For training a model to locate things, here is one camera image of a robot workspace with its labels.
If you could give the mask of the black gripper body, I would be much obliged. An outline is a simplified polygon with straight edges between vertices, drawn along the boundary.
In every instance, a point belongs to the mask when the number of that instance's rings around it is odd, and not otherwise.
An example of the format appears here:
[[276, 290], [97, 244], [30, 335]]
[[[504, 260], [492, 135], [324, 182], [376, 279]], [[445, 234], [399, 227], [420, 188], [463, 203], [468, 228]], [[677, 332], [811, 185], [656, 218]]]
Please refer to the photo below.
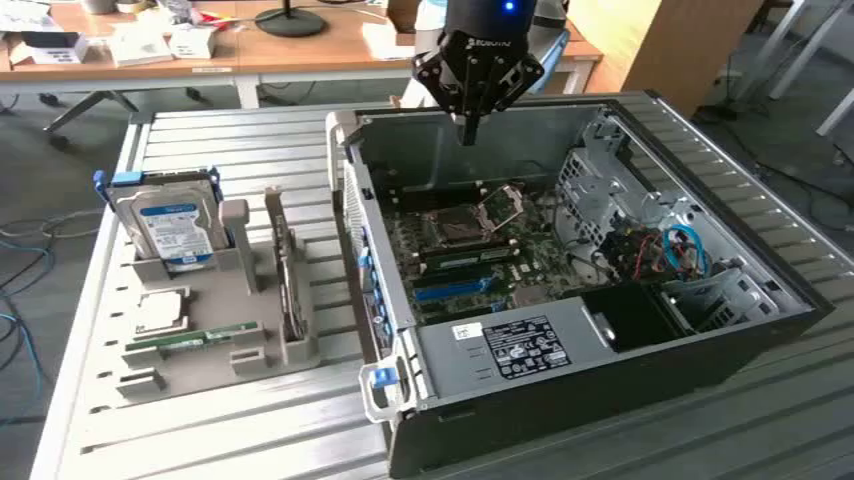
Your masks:
[[443, 33], [464, 33], [468, 37], [464, 42], [468, 54], [465, 100], [468, 109], [469, 56], [479, 50], [495, 47], [520, 48], [531, 54], [527, 34], [533, 12], [535, 3], [532, 1], [484, 0], [449, 1], [447, 3]]

